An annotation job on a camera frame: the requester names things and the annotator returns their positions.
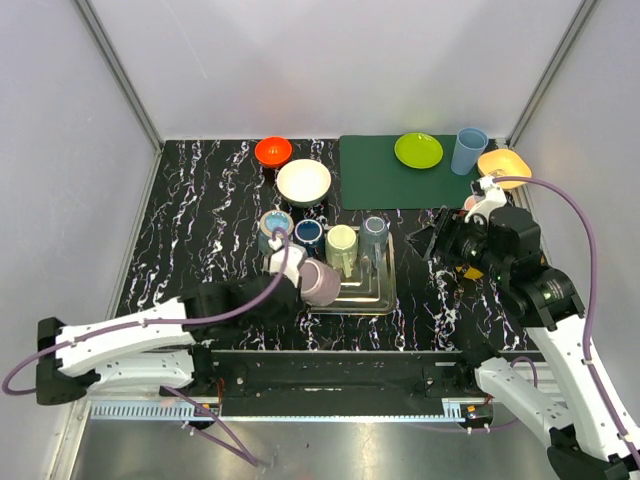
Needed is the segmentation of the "dark blue mug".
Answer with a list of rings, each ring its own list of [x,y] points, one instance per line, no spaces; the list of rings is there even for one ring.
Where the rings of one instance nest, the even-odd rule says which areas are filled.
[[[303,219],[294,228],[294,241],[302,246],[309,257],[321,258],[325,252],[325,231],[316,220]]]

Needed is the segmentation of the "small yellow bowl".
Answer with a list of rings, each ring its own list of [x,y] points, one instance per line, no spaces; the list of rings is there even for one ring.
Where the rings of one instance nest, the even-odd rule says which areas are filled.
[[[457,273],[465,279],[478,280],[483,277],[483,273],[468,265],[462,265],[456,268]]]

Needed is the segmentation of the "blue mug yellow inside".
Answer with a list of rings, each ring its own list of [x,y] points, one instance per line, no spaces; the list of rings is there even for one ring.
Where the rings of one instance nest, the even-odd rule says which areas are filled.
[[[292,217],[281,210],[269,210],[265,212],[259,221],[258,229],[258,248],[264,255],[269,255],[273,249],[269,245],[273,232],[277,229],[283,229],[288,237],[292,236],[294,222]]]

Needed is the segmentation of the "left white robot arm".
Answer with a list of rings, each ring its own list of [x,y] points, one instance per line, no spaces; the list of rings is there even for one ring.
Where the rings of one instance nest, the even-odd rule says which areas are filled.
[[[150,309],[87,325],[56,317],[37,325],[36,401],[54,406],[83,398],[98,384],[100,365],[131,354],[191,346],[219,332],[274,326],[302,309],[299,283],[262,274],[207,282]]]

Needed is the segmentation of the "light green mug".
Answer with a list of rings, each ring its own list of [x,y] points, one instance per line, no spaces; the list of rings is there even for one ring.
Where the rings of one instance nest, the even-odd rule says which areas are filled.
[[[326,234],[325,244],[327,263],[350,278],[358,254],[356,231],[347,225],[333,226]]]

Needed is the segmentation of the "translucent purple cup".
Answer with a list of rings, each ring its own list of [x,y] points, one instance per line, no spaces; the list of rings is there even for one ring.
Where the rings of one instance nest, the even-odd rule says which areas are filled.
[[[304,261],[299,270],[301,298],[309,305],[325,307],[333,303],[341,290],[337,271],[314,258]]]

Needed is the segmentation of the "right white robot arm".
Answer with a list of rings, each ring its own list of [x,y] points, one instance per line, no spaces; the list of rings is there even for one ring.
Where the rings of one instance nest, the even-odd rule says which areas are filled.
[[[615,426],[589,369],[585,308],[569,277],[543,261],[540,227],[522,208],[502,206],[481,218],[442,208],[432,224],[409,235],[423,258],[468,264],[498,286],[508,315],[544,357],[562,400],[556,402],[520,377],[492,347],[464,350],[454,384],[466,396],[492,396],[546,449],[561,479],[636,479],[639,450]]]

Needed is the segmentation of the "grey-blue ceramic mug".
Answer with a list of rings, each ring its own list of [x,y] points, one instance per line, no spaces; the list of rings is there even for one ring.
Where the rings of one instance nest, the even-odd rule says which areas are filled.
[[[360,257],[368,259],[375,268],[379,268],[387,250],[387,223],[381,217],[369,216],[363,220],[358,236]]]

